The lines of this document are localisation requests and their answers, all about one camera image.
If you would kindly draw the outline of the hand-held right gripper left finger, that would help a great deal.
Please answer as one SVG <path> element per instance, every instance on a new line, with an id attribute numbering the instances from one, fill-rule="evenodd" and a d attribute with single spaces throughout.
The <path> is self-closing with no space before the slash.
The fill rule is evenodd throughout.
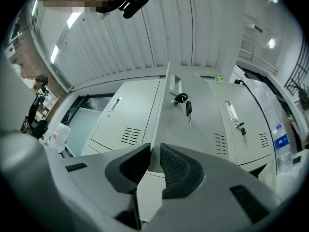
<path id="1" fill-rule="evenodd" d="M 150 164 L 149 143 L 63 159 L 45 152 L 74 231 L 141 230 L 137 187 Z"/>

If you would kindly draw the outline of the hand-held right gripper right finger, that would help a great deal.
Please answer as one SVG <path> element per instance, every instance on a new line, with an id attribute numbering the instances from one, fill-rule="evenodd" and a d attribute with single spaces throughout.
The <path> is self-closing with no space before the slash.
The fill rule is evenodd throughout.
<path id="1" fill-rule="evenodd" d="M 220 157 L 160 146 L 166 188 L 147 232 L 251 232 L 280 205 L 251 173 Z"/>

